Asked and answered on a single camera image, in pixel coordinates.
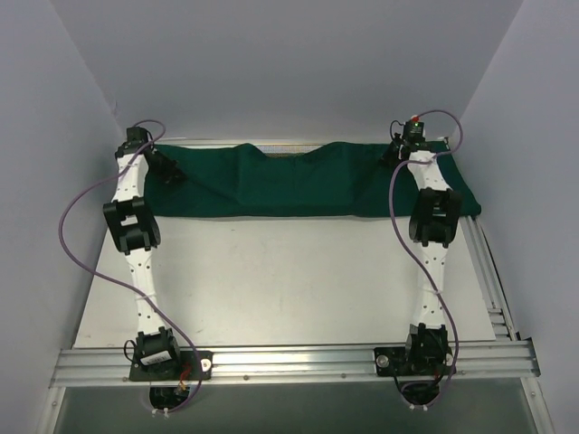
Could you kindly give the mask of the dark green surgical cloth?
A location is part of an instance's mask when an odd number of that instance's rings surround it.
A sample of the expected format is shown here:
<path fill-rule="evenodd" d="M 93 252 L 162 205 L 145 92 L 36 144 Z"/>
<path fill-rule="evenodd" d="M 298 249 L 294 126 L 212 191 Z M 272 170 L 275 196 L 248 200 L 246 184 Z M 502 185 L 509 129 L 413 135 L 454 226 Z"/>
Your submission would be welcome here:
<path fill-rule="evenodd" d="M 333 142 L 306 154 L 268 156 L 252 144 L 160 145 L 186 179 L 167 184 L 148 172 L 144 196 L 161 217 L 405 217 L 419 192 L 414 166 L 396 171 L 382 158 L 386 149 L 385 144 Z"/>

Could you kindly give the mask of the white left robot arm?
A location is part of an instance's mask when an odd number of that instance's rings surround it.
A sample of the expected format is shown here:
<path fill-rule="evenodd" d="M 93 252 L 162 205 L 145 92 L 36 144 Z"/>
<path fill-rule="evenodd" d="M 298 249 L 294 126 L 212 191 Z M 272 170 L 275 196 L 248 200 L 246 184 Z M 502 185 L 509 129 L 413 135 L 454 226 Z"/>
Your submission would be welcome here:
<path fill-rule="evenodd" d="M 156 218 L 144 197 L 142 175 L 154 175 L 164 184 L 186 179 L 177 162 L 162 154 L 148 139 L 129 139 L 115 153 L 119 180 L 113 199 L 103 214 L 117 251 L 124 255 L 137 289 L 138 334 L 134 360 L 137 367 L 151 369 L 162 379 L 176 377 L 183 366 L 172 328 L 158 313 L 153 277 L 153 252 L 161 235 Z"/>

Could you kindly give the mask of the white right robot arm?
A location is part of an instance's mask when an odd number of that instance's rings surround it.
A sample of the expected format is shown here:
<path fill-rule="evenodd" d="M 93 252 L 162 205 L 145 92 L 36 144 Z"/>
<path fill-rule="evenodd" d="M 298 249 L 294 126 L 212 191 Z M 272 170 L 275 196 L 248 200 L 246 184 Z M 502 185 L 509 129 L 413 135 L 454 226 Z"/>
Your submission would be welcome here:
<path fill-rule="evenodd" d="M 433 362 L 445 362 L 451 353 L 441 292 L 448 249 L 458 229 L 462 197 L 444 179 L 436 154 L 422 139 L 411 141 L 396 133 L 382 160 L 394 169 L 388 190 L 392 221 L 394 186 L 402 169 L 410 171 L 418 188 L 408 229 L 418 251 L 413 252 L 406 244 L 396 223 L 393 228 L 402 247 L 419 267 L 417 306 L 401 354 L 407 370 L 422 373 Z"/>

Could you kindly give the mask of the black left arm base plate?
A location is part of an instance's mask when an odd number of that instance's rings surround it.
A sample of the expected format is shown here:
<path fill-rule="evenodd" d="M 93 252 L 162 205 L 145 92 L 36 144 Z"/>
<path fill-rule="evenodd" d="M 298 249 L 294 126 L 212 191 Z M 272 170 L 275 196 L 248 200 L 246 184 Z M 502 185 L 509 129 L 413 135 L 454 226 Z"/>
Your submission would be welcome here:
<path fill-rule="evenodd" d="M 209 380 L 214 354 L 210 351 L 182 350 L 176 358 L 168 351 L 133 362 L 128 378 L 132 382 L 177 382 Z"/>

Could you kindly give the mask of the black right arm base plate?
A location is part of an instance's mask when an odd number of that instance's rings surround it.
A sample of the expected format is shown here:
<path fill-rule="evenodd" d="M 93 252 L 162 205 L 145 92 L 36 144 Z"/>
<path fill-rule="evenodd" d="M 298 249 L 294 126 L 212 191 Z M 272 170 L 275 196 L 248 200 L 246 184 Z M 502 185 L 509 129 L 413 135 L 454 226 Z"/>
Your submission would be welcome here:
<path fill-rule="evenodd" d="M 456 373 L 452 354 L 440 348 L 409 350 L 404 346 L 379 346 L 373 352 L 376 374 L 380 377 L 436 377 Z"/>

